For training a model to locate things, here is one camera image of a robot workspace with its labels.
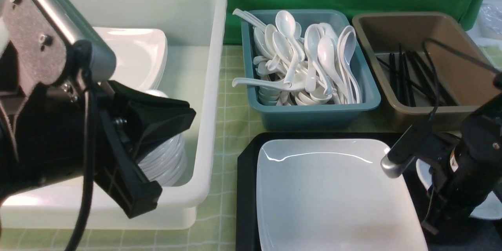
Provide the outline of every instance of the ceramic spoon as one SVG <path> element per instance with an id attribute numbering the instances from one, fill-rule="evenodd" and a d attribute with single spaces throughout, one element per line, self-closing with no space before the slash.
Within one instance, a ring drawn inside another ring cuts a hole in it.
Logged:
<path id="1" fill-rule="evenodd" d="M 258 65 L 262 61 L 267 61 L 267 57 L 265 56 L 256 56 L 253 58 L 253 65 Z"/>
<path id="2" fill-rule="evenodd" d="M 337 70 L 335 68 L 335 46 L 333 40 L 324 35 L 319 41 L 317 46 L 317 52 L 319 54 L 319 62 L 326 74 L 333 80 L 337 89 L 345 96 L 348 96 L 347 86 L 344 84 L 340 78 Z"/>
<path id="3" fill-rule="evenodd" d="M 307 105 L 319 105 L 316 101 L 310 98 L 310 95 L 305 91 L 298 92 L 298 98 Z"/>
<path id="4" fill-rule="evenodd" d="M 319 35 L 321 35 L 321 37 L 323 37 L 323 35 L 325 35 L 324 28 L 319 24 L 314 24 L 314 25 L 317 28 L 317 31 L 319 31 Z"/>
<path id="5" fill-rule="evenodd" d="M 295 27 L 295 39 L 300 43 L 300 46 L 305 42 L 305 38 L 302 38 L 302 26 L 296 22 Z"/>
<path id="6" fill-rule="evenodd" d="M 282 74 L 286 74 L 287 70 L 282 66 L 282 65 L 278 65 L 276 67 L 276 69 L 274 70 L 269 70 L 267 68 L 267 63 L 265 61 L 262 61 L 258 64 L 258 67 L 256 68 L 256 73 L 259 75 L 259 76 L 266 76 L 266 75 L 271 75 L 271 74 L 275 74 L 277 72 L 280 72 Z"/>
<path id="7" fill-rule="evenodd" d="M 259 28 L 254 28 L 253 37 L 255 38 L 255 45 L 258 48 L 258 51 L 260 51 L 263 56 L 272 60 L 274 56 L 270 54 L 270 52 L 267 50 L 267 47 L 265 46 L 265 34 L 263 33 L 263 31 L 261 31 Z"/>
<path id="8" fill-rule="evenodd" d="M 284 83 L 290 84 L 293 81 L 296 68 L 298 67 L 298 63 L 300 62 L 296 56 L 294 56 L 293 50 L 291 49 L 291 45 L 288 40 L 279 32 L 274 32 L 272 34 L 272 38 L 274 41 L 274 48 L 277 52 L 279 58 L 284 61 L 287 67 L 287 73 L 284 77 Z"/>
<path id="9" fill-rule="evenodd" d="M 315 24 L 310 25 L 305 31 L 305 54 L 308 59 L 308 71 L 307 71 L 307 81 L 305 83 L 305 90 L 307 92 L 312 92 L 316 88 L 316 80 L 309 81 L 312 77 L 315 78 L 316 72 L 319 73 L 319 77 L 321 79 L 321 83 L 323 83 L 325 88 L 325 94 L 329 95 L 333 92 L 333 88 L 331 87 L 331 83 L 329 83 L 328 77 L 324 70 L 322 70 L 319 62 L 317 62 L 317 46 L 319 45 L 319 41 L 321 40 L 321 36 L 319 35 L 319 31 Z"/>
<path id="10" fill-rule="evenodd" d="M 318 87 L 310 93 L 310 98 L 317 104 L 326 104 L 333 98 L 333 95 L 324 95 L 324 88 Z"/>
<path id="11" fill-rule="evenodd" d="M 272 38 L 272 35 L 274 34 L 275 31 L 277 31 L 277 28 L 273 24 L 268 24 L 267 27 L 265 28 L 265 45 L 269 53 L 274 56 L 272 60 L 269 63 L 267 63 L 267 67 L 269 68 L 270 71 L 276 69 L 277 65 L 279 64 L 279 56 L 277 55 L 277 52 L 274 49 L 274 39 Z"/>
<path id="12" fill-rule="evenodd" d="M 305 76 L 297 75 L 291 84 L 284 83 L 284 79 L 278 81 L 264 81 L 249 78 L 235 78 L 232 81 L 232 86 L 235 87 L 239 84 L 267 87 L 271 89 L 276 89 L 280 91 L 299 91 L 305 89 Z"/>
<path id="13" fill-rule="evenodd" d="M 305 53 L 302 51 L 302 47 L 295 39 L 296 22 L 293 15 L 288 11 L 279 11 L 276 15 L 276 27 L 277 30 L 284 35 L 284 37 L 293 46 L 293 50 L 296 52 L 298 61 L 301 62 L 305 60 Z"/>
<path id="14" fill-rule="evenodd" d="M 248 11 L 242 11 L 244 14 L 248 15 L 248 17 L 252 18 L 253 20 L 255 20 L 255 22 L 257 22 L 258 24 L 260 24 L 261 26 L 267 26 L 264 22 L 262 22 L 262 20 L 260 20 L 259 18 L 257 18 L 255 15 L 251 14 L 250 12 Z"/>
<path id="15" fill-rule="evenodd" d="M 344 29 L 344 31 L 342 31 L 341 35 L 343 35 L 343 37 L 340 38 L 340 42 L 338 44 L 338 50 L 340 50 L 338 60 L 341 62 L 341 65 L 347 74 L 348 81 L 351 83 L 351 86 L 349 87 L 350 94 L 352 94 L 352 90 L 354 88 L 355 103 L 361 103 L 361 90 L 354 74 L 350 70 L 350 61 L 354 55 L 357 42 L 355 30 L 351 25 L 349 25 Z"/>
<path id="16" fill-rule="evenodd" d="M 258 29 L 260 29 L 262 32 L 265 32 L 265 24 L 263 24 L 260 21 L 256 21 L 252 17 L 249 17 L 249 15 L 244 13 L 243 11 L 241 11 L 239 9 L 235 9 L 235 10 L 233 10 L 232 14 L 240 17 L 241 19 L 245 20 L 246 22 L 249 22 L 254 27 L 257 27 Z"/>
<path id="17" fill-rule="evenodd" d="M 315 24 L 313 25 L 317 31 L 319 31 L 320 29 L 322 30 L 322 28 Z M 324 94 L 325 95 L 329 95 L 331 93 L 333 93 L 333 86 L 332 86 L 332 83 L 331 83 L 331 80 L 329 79 L 329 77 L 326 75 L 326 72 L 324 71 L 324 69 L 321 67 L 321 65 L 319 65 L 319 61 L 318 61 L 318 52 L 317 52 L 317 47 L 319 46 L 319 41 L 321 40 L 321 34 L 318 34 L 315 33 L 314 31 L 309 31 L 309 35 L 308 36 L 305 36 L 305 53 L 307 54 L 307 50 L 308 50 L 308 54 L 310 54 L 311 58 L 312 58 L 312 64 L 314 65 L 317 73 L 319 73 L 319 77 L 320 77 L 320 81 L 318 80 L 319 84 L 322 85 L 324 87 Z"/>
<path id="18" fill-rule="evenodd" d="M 338 36 L 335 33 L 333 26 L 331 24 L 328 24 L 327 22 L 321 22 L 319 24 L 324 29 L 324 34 L 328 35 L 332 40 L 335 40 L 335 44 L 338 43 Z"/>

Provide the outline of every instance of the green checkered tablecloth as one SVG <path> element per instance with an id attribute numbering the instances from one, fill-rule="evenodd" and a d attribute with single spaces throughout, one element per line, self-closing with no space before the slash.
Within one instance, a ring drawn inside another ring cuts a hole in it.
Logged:
<path id="1" fill-rule="evenodd" d="M 189 230 L 87 230 L 79 246 L 90 251 L 233 251 L 237 157 L 265 131 L 258 112 L 249 108 L 246 88 L 233 88 L 244 76 L 242 47 L 224 47 L 219 81 L 215 162 L 210 194 L 197 209 Z M 388 131 L 378 111 L 361 115 L 345 131 Z M 4 229 L 1 250 L 63 250 L 71 230 Z"/>

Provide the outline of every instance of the black chopstick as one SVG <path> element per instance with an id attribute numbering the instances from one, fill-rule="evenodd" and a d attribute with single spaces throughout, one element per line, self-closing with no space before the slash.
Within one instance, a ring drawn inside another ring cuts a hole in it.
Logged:
<path id="1" fill-rule="evenodd" d="M 407 60 L 406 60 L 406 53 L 403 53 L 403 64 L 405 67 L 405 76 L 406 76 L 406 90 L 407 90 L 407 97 L 408 97 L 408 102 L 410 107 L 416 107 L 417 104 L 415 102 L 415 96 L 413 95 L 413 88 L 411 84 L 409 83 L 410 78 L 409 78 L 409 70 L 407 67 Z"/>
<path id="2" fill-rule="evenodd" d="M 431 69 L 425 65 L 424 60 L 422 60 L 422 57 L 416 52 L 413 51 L 413 55 L 415 56 L 416 60 L 420 64 L 420 67 L 422 67 L 422 70 L 425 72 L 425 75 L 428 76 L 430 81 L 434 81 L 434 74 L 432 73 Z M 448 91 L 444 88 L 444 86 L 439 83 L 439 94 L 441 97 L 443 97 L 444 101 L 448 106 L 458 106 L 458 104 L 455 102 L 455 100 L 451 97 L 451 95 L 448 93 Z"/>
<path id="3" fill-rule="evenodd" d="M 394 53 L 389 53 L 389 80 L 391 83 L 392 91 L 398 97 L 398 72 L 396 70 L 396 59 Z"/>
<path id="4" fill-rule="evenodd" d="M 395 74 L 397 74 L 397 75 L 398 75 L 398 71 L 393 71 L 393 70 L 391 70 L 391 66 L 390 66 L 389 64 L 387 64 L 384 60 L 382 60 L 381 58 L 378 58 L 378 57 L 376 57 L 376 59 L 377 59 L 377 60 L 378 60 L 378 61 L 379 61 L 382 65 L 384 65 L 387 69 L 389 69 L 389 72 L 391 72 L 391 73 L 395 73 Z M 411 84 L 413 87 L 415 87 L 415 89 L 416 89 L 416 90 L 418 90 L 419 92 L 421 92 L 421 93 L 422 93 L 425 97 L 427 97 L 427 99 L 428 99 L 429 101 L 431 101 L 431 100 L 432 100 L 432 101 L 434 101 L 434 103 L 435 103 L 436 98 L 435 98 L 435 96 L 434 96 L 434 97 L 432 97 L 432 95 L 434 95 L 434 94 L 433 94 L 433 92 L 427 92 L 427 90 L 425 90 L 424 88 L 422 88 L 420 85 L 416 84 L 416 83 L 415 83 L 414 81 L 412 81 L 412 80 L 408 80 L 408 83 L 409 83 L 409 84 Z M 439 102 L 439 106 L 445 106 L 445 104 L 444 104 L 442 101 L 440 101 L 440 102 Z"/>
<path id="5" fill-rule="evenodd" d="M 403 52 L 401 50 L 401 44 L 399 44 L 399 101 L 401 104 L 409 106 L 409 100 L 406 90 L 406 75 L 405 66 L 403 60 Z"/>
<path id="6" fill-rule="evenodd" d="M 432 90 L 431 85 L 429 84 L 429 82 L 427 81 L 427 79 L 424 76 L 424 73 L 422 72 L 422 70 L 418 66 L 418 63 L 415 60 L 415 57 L 413 56 L 413 54 L 410 51 L 406 51 L 406 54 L 407 54 L 409 62 L 411 63 L 413 71 L 415 71 L 415 76 L 417 77 L 418 82 L 425 90 L 425 92 L 422 92 L 422 93 L 425 95 L 425 97 L 427 98 L 429 103 L 431 103 L 431 105 L 434 105 L 436 103 L 436 94 L 434 94 L 434 91 Z"/>

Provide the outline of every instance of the white bowl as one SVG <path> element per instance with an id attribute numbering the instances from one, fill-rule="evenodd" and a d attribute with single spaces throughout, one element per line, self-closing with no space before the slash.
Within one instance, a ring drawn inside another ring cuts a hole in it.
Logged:
<path id="1" fill-rule="evenodd" d="M 404 178 L 378 140 L 272 140 L 258 155 L 263 251 L 427 251 Z"/>

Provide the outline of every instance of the white plate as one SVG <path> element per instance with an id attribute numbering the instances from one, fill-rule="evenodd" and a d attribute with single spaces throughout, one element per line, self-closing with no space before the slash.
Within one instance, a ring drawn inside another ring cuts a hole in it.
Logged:
<path id="1" fill-rule="evenodd" d="M 111 80 L 139 91 L 158 87 L 167 60 L 167 38 L 160 29 L 94 27 L 117 58 Z"/>
<path id="2" fill-rule="evenodd" d="M 432 185 L 432 176 L 429 174 L 429 167 L 431 166 L 422 160 L 417 160 L 416 166 L 418 178 L 425 189 L 429 189 Z M 493 192 L 490 192 L 486 200 L 472 211 L 470 217 L 482 220 L 502 219 L 502 203 Z"/>
<path id="3" fill-rule="evenodd" d="M 272 140 L 258 155 L 264 251 L 426 251 L 402 176 L 388 178 L 378 140 Z"/>

